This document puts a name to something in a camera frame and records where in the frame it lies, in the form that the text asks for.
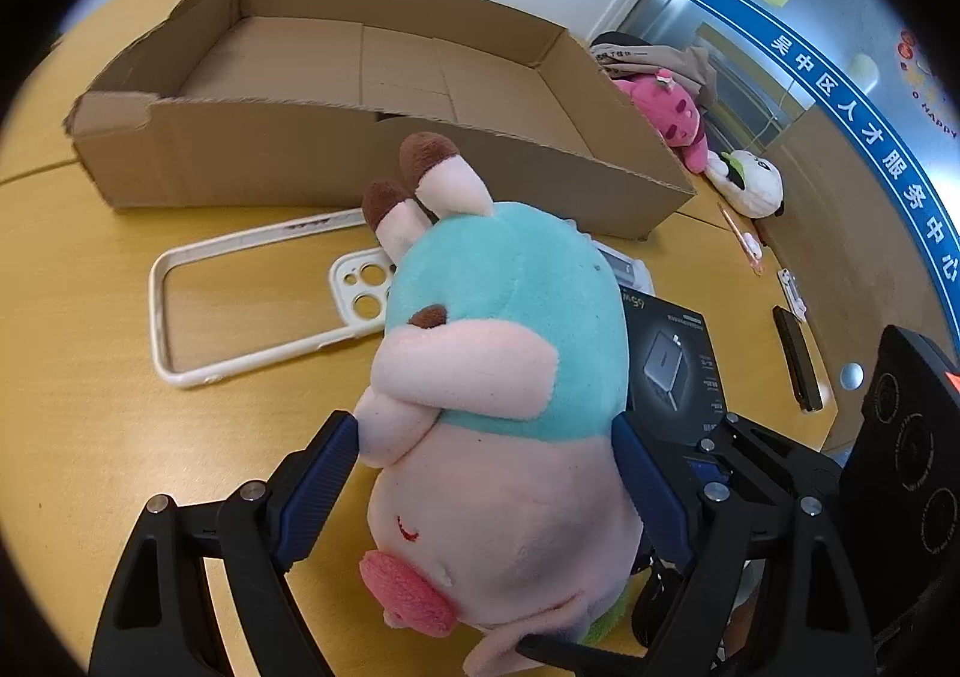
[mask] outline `blue banner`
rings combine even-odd
[[[947,315],[954,347],[960,327],[960,243],[936,190],[904,141],[836,65],[750,0],[690,0],[747,38],[796,79],[872,168],[923,254]]]

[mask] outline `white plush toy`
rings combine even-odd
[[[784,182],[770,161],[745,149],[707,152],[704,171],[728,204],[750,219],[784,213]]]

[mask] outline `open cardboard box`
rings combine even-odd
[[[645,236],[694,194],[568,32],[488,0],[182,0],[65,127],[112,207],[353,207],[422,130],[582,230]]]

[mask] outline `plush ear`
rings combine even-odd
[[[656,84],[665,86],[666,89],[673,89],[674,82],[673,82],[672,71],[666,70],[666,68],[659,68],[658,70],[656,70],[656,75],[654,76],[654,79],[656,79]]]
[[[414,133],[403,139],[400,172],[421,203],[440,219],[451,214],[493,215],[493,199],[483,180],[445,136]]]
[[[707,168],[709,168],[709,177],[712,182],[718,179],[725,179],[730,172],[730,163],[728,163],[728,153],[721,152],[717,155],[712,149],[707,149]]]
[[[400,263],[430,228],[416,201],[396,182],[372,182],[363,196],[363,217],[390,260]]]

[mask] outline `pink plush toy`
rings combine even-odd
[[[592,242],[493,202],[449,139],[407,137],[400,169],[416,200],[390,182],[364,197],[397,273],[354,409],[360,460],[383,470],[360,574],[392,628],[482,631],[464,672],[498,677],[536,666],[527,634],[590,642],[620,614],[642,530],[611,445],[623,303]]]
[[[618,88],[630,96],[668,146],[680,153],[686,169],[702,174],[707,168],[707,134],[693,98],[661,68],[655,76],[616,79]]]

